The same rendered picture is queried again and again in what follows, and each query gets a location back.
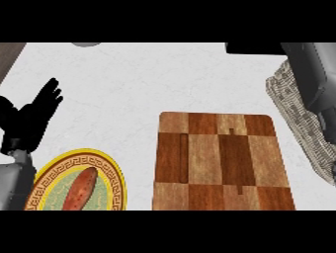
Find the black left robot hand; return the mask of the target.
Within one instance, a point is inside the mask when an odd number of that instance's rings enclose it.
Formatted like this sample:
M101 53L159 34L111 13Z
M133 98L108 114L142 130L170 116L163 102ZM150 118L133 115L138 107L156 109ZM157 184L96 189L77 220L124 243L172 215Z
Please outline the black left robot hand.
M34 101L17 109L9 99L0 96L0 128L3 130L0 152L15 150L31 153L42 142L49 121L62 101L55 78L49 80Z

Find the checkered wooden cutting board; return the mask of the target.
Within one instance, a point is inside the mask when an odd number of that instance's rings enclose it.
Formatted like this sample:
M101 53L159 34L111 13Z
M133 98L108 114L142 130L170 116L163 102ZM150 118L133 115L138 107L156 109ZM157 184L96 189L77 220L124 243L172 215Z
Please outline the checkered wooden cutting board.
M163 112L153 209L293 208L272 118Z

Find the red sausage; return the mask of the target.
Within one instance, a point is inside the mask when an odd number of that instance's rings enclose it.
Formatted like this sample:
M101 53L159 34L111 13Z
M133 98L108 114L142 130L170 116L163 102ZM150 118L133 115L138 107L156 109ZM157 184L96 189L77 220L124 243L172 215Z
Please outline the red sausage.
M77 175L62 203L64 211L80 211L92 196L98 171L95 167L88 167Z

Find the yellow rimmed patterned plate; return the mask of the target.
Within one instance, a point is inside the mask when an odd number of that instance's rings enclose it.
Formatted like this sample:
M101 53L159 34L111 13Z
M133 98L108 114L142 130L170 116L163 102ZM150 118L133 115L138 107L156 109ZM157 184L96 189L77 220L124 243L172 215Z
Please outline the yellow rimmed patterned plate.
M95 184L83 210L122 211L126 208L126 181L114 159L96 149L80 148L59 155L40 169L27 199L27 211L62 209L73 183L89 167L96 170Z

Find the dark appliance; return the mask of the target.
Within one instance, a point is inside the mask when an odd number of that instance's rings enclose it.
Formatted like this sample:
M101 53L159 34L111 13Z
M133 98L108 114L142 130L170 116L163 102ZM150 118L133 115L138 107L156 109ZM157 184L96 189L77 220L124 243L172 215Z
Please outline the dark appliance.
M278 42L227 42L225 49L228 53L234 54L284 55L284 50Z

